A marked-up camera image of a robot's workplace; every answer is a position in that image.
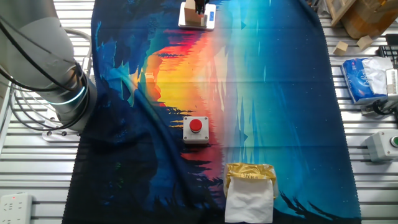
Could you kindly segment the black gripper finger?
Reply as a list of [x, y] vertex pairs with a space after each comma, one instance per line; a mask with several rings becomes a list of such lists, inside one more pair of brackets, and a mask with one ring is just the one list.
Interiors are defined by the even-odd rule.
[[209, 0], [194, 0], [195, 1], [195, 12], [199, 15], [205, 13], [206, 5], [209, 3]]

